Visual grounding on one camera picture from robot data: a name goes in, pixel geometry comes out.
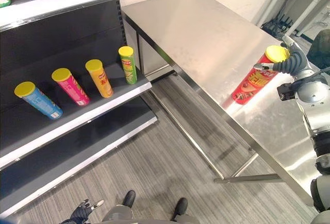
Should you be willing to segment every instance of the black cable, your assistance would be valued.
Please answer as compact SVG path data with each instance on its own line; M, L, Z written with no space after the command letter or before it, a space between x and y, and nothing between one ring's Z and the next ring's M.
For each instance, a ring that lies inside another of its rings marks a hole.
M324 69L322 69L322 70L320 70L320 71L312 74L308 78L313 78L314 76L320 75L320 74L325 73L325 72L328 72L328 71L330 72L330 67L324 68Z
M262 25L262 28L265 28L267 27L268 25L272 26L273 25L273 28L269 28L270 32L271 32L271 35L275 35L277 34L277 31L279 29L279 23L281 22L281 15L283 13L283 11L285 10L286 8L286 5L287 5L287 2L288 0L284 0L281 8L279 9L279 12L277 13L276 17L271 19L270 21L268 22L265 22L263 25Z

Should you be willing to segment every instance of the red chip can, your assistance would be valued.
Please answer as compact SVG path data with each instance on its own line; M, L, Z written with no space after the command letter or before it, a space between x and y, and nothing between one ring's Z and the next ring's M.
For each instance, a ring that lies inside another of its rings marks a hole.
M268 46L264 55L257 63L278 63L290 56L286 48L277 45ZM238 104L244 105L253 98L271 79L277 75L275 71L256 70L252 68L244 80L232 92L232 98Z

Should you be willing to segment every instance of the black shelf back panel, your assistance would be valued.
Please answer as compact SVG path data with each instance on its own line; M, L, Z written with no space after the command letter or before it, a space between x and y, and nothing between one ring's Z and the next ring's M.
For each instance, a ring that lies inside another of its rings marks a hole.
M13 93L32 81L45 94L57 83L54 70L68 68L79 81L85 63L100 59L104 66L119 62L126 44L119 0L110 0L28 23L0 33L1 110L19 105Z

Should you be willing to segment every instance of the yellow lid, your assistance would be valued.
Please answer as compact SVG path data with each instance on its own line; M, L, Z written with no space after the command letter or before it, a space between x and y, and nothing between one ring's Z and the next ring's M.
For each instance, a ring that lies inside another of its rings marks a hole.
M52 73L52 79L54 81L65 81L70 76L71 76L71 72L67 68L58 68Z
M85 67L88 71L99 71L103 68L102 62L99 59L92 59L89 60L86 64Z
M130 57L133 55L134 50L130 46L122 46L119 48L118 52L119 52L119 55L122 57Z
M279 45L268 46L265 54L266 57L273 63L282 62L290 56L290 52L287 50L287 48L281 47Z
M14 90L15 95L19 98L30 95L36 88L36 85L30 81L24 81L21 84L18 84Z

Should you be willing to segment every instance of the lower shelf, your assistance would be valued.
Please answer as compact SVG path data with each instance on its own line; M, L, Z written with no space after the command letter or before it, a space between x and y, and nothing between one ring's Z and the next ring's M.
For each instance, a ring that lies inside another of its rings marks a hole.
M7 217L148 127L155 114L137 97L0 172Z

